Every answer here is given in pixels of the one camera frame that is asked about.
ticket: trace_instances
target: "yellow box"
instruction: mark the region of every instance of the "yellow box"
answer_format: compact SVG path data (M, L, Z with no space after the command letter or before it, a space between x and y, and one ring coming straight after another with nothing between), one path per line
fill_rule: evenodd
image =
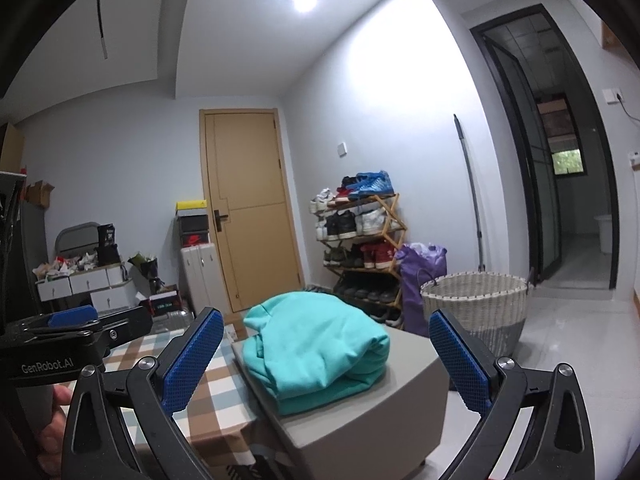
M181 211L182 209L204 209L207 207L206 200L186 200L184 202L176 202L175 210Z

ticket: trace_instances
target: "blue gripper pad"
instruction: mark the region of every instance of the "blue gripper pad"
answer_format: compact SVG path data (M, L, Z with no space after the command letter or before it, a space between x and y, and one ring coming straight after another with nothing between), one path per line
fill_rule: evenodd
M222 314L213 310L164 376L162 407L167 415L171 416L187 407L224 333Z
M60 328L63 326L84 325L89 321L96 321L97 319L98 313L94 307L91 305L79 306L78 308L51 314L47 326L49 328Z
M485 416L491 408L489 379L466 345L439 312L429 318L429 334L467 409Z

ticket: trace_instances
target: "ceiling light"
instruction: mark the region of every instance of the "ceiling light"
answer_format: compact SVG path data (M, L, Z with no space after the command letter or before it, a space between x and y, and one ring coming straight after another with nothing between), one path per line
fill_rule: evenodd
M298 12L309 12L318 4L318 0L293 0L293 6Z

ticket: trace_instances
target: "door handle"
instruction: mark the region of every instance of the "door handle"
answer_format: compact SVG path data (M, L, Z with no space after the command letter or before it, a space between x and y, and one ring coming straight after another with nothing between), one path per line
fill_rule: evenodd
M216 221L216 231L221 233L222 232L222 221L226 220L227 218L229 218L229 215L221 215L220 214L220 209L216 209L213 212L213 218Z

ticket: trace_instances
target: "blue sneaker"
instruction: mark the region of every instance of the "blue sneaker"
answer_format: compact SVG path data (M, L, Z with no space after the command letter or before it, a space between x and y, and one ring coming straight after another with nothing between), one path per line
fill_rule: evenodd
M360 176L365 178L354 184L353 187L349 186L351 189L349 193L350 200L358 200L372 195L393 195L395 193L389 174L386 171L359 173L358 177Z

